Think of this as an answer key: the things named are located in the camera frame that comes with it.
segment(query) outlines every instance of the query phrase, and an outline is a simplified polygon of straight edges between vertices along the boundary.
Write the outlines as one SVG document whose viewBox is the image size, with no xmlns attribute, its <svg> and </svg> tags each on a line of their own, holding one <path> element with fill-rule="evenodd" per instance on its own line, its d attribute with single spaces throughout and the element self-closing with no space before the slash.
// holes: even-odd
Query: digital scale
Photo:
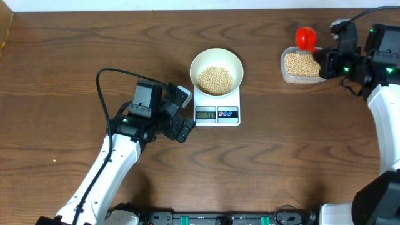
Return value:
<svg viewBox="0 0 400 225">
<path fill-rule="evenodd" d="M 196 126 L 238 126 L 240 124 L 240 89 L 228 96 L 211 98 L 194 87 Z"/>
<path fill-rule="evenodd" d="M 209 66 L 226 69 L 232 76 L 230 92 L 213 96 L 199 90 L 199 75 Z M 208 49 L 194 58 L 190 78 L 194 84 L 193 118 L 196 126 L 238 126 L 240 124 L 240 89 L 243 80 L 240 59 L 225 49 Z"/>
</svg>

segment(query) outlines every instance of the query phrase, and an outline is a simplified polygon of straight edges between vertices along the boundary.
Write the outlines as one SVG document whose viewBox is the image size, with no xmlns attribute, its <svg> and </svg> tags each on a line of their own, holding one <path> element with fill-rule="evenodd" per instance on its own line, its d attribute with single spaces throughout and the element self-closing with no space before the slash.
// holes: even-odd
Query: black cable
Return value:
<svg viewBox="0 0 400 225">
<path fill-rule="evenodd" d="M 352 87 L 350 87 L 350 86 L 348 86 L 348 85 L 344 85 L 344 82 L 345 82 L 347 79 L 348 79 L 348 78 L 343 78 L 343 79 L 340 81 L 340 85 L 343 86 L 343 87 L 345 87 L 345 88 L 347 88 L 347 89 L 351 92 L 351 94 L 353 94 L 353 95 L 355 95 L 355 96 L 361 96 L 361 95 L 363 94 L 363 89 L 362 89 L 362 88 L 359 90 L 358 93 L 356 93 L 356 92 L 352 89 Z"/>
<path fill-rule="evenodd" d="M 122 104 L 122 106 L 118 109 L 118 112 L 116 113 L 115 116 L 122 114 L 125 109 L 131 104 L 132 102 L 125 102 L 124 104 Z"/>
<path fill-rule="evenodd" d="M 297 213 L 297 214 L 299 214 L 299 216 L 301 217 L 301 222 L 300 222 L 299 224 L 296 224 L 296 225 L 303 224 L 303 217 L 300 215 L 300 213 L 298 212 L 298 210 L 297 210 L 294 206 L 292 206 L 292 205 L 283 205 L 283 206 L 279 207 L 279 208 L 275 211 L 275 213 L 274 213 L 274 220 L 275 220 L 276 223 L 278 223 L 278 224 L 280 224 L 280 225 L 284 225 L 281 221 L 279 221 L 279 220 L 276 218 L 276 216 L 278 215 L 278 212 L 279 212 L 283 207 L 290 207 L 290 208 L 293 208 L 293 209 L 294 209 L 294 212 Z"/>
<path fill-rule="evenodd" d="M 375 12 L 375 11 L 379 11 L 379 10 L 383 10 L 383 9 L 400 9 L 400 6 L 381 6 L 381 7 L 375 7 L 372 9 L 368 9 L 360 14 L 358 14 L 357 16 L 354 16 L 353 18 L 351 18 L 348 21 L 343 22 L 339 28 L 337 29 L 338 31 L 340 31 L 342 28 L 346 27 L 349 23 L 355 21 L 358 18 L 361 18 L 369 13 Z"/>
<path fill-rule="evenodd" d="M 78 217 L 79 217 L 79 215 L 80 215 L 80 213 L 81 213 L 81 211 L 82 211 L 83 204 L 85 203 L 85 200 L 86 200 L 88 194 L 90 193 L 90 190 L 93 188 L 93 186 L 94 186 L 94 184 L 96 183 L 97 179 L 99 178 L 101 172 L 104 170 L 104 168 L 106 167 L 108 161 L 110 160 L 111 154 L 113 153 L 113 136 L 111 135 L 111 123 L 110 123 L 110 118 L 109 118 L 109 115 L 108 115 L 107 106 L 106 106 L 106 103 L 105 103 L 105 101 L 104 101 L 103 94 L 102 94 L 101 88 L 100 88 L 100 74 L 101 74 L 103 71 L 115 71 L 115 72 L 120 72 L 120 73 L 129 74 L 129 75 L 132 75 L 132 76 L 136 76 L 136 77 L 138 77 L 138 78 L 146 79 L 146 80 L 148 80 L 148 81 L 154 81 L 154 82 L 157 82 L 157 83 L 162 84 L 162 85 L 163 85 L 163 88 L 165 88 L 165 89 L 168 90 L 168 86 L 167 86 L 166 84 L 164 84 L 163 82 L 157 81 L 157 80 L 155 80 L 155 79 L 151 79 L 151 78 L 148 78 L 148 77 L 139 75 L 139 74 L 136 74 L 136 73 L 134 73 L 134 72 L 124 71 L 124 70 L 122 70 L 122 69 L 114 69 L 114 68 L 103 68 L 103 69 L 100 69 L 99 72 L 97 72 L 97 76 L 96 76 L 97 93 L 99 94 L 99 98 L 100 98 L 100 101 L 101 101 L 101 106 L 102 106 L 102 109 L 103 109 L 103 111 L 104 111 L 104 115 L 106 116 L 107 134 L 108 134 L 108 136 L 109 136 L 109 149 L 108 149 L 108 154 L 107 154 L 106 158 L 104 159 L 103 164 L 101 165 L 101 167 L 100 167 L 99 171 L 97 172 L 97 174 L 94 176 L 92 182 L 91 182 L 91 183 L 89 184 L 89 186 L 87 187 L 85 193 L 84 193 L 83 196 L 82 196 L 81 202 L 79 203 L 79 205 L 78 205 L 77 208 L 76 208 L 76 212 L 75 212 L 75 215 L 74 215 L 74 220 L 72 221 L 72 225 L 76 225 L 76 223 L 78 222 Z"/>
</svg>

